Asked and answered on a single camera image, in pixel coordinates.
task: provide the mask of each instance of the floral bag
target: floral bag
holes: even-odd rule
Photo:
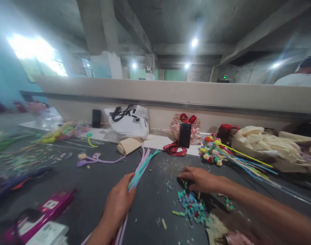
[[[202,137],[200,135],[200,120],[192,115],[189,119],[185,113],[179,115],[175,114],[173,117],[170,129],[172,130],[173,136],[176,140],[179,138],[180,124],[181,123],[190,123],[192,125],[192,131],[190,133],[190,144],[191,145],[199,145],[202,142]]]

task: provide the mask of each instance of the concrete partition wall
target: concrete partition wall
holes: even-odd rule
[[[311,87],[60,77],[40,77],[36,81],[46,93],[311,113]],[[116,103],[67,100],[61,97],[49,98],[49,100],[63,119],[89,122],[91,122],[92,109],[100,109],[102,120],[107,123],[105,108],[126,106]],[[238,125],[241,128],[254,125],[288,130],[304,121],[301,118],[146,107],[150,111],[150,127],[162,129],[169,129],[173,115],[181,113],[186,113],[188,116],[196,115],[201,120],[202,132],[216,132],[222,123]]]

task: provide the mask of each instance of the metal rail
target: metal rail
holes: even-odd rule
[[[304,113],[304,112],[277,111],[277,110],[243,108],[243,107],[227,107],[227,106],[219,106],[219,105],[166,102],[166,101],[156,101],[156,100],[122,99],[122,98],[89,96],[89,95],[57,94],[57,93],[45,93],[45,92],[36,92],[36,91],[20,91],[20,93],[24,98],[25,96],[41,96],[41,97],[48,97],[52,99],[61,99],[61,100],[105,102],[105,103],[118,103],[118,104],[138,104],[138,105],[145,105],[145,106],[176,108],[176,109],[183,109],[183,110],[212,111],[212,112],[236,113],[236,114],[244,114],[244,115],[257,115],[257,116],[311,120],[311,113]]]

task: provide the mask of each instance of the black smartphone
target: black smartphone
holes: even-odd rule
[[[178,146],[181,148],[189,148],[190,142],[190,133],[192,131],[192,125],[187,123],[180,124],[180,131],[179,131],[179,139],[178,139]]]
[[[92,128],[101,127],[101,110],[92,110]]]

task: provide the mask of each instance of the window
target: window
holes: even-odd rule
[[[86,75],[88,77],[93,77],[91,61],[89,59],[82,57],[83,66],[85,68]]]
[[[8,42],[31,82],[35,82],[34,76],[67,76],[59,52],[41,37],[14,34]]]

